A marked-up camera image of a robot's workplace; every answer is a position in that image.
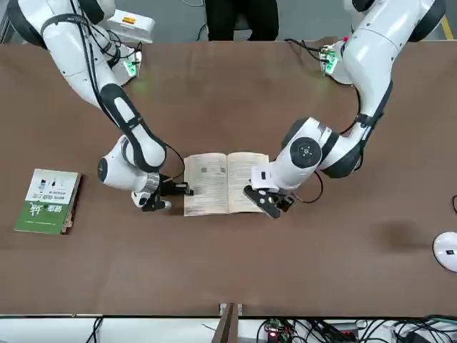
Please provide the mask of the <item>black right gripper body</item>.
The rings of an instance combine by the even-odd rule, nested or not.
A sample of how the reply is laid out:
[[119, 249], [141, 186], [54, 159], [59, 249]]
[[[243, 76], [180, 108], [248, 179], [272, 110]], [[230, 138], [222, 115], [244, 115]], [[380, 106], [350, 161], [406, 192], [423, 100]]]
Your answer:
[[160, 174], [159, 192], [162, 197], [176, 194], [176, 182], [165, 174]]

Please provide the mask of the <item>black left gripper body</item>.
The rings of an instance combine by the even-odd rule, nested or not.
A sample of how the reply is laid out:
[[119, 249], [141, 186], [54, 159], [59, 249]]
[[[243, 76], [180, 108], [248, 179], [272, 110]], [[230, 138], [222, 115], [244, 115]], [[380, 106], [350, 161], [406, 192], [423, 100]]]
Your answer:
[[278, 201], [278, 196], [281, 193], [276, 193], [273, 191], [270, 191], [269, 189], [258, 189], [258, 203], [259, 204], [277, 204]]

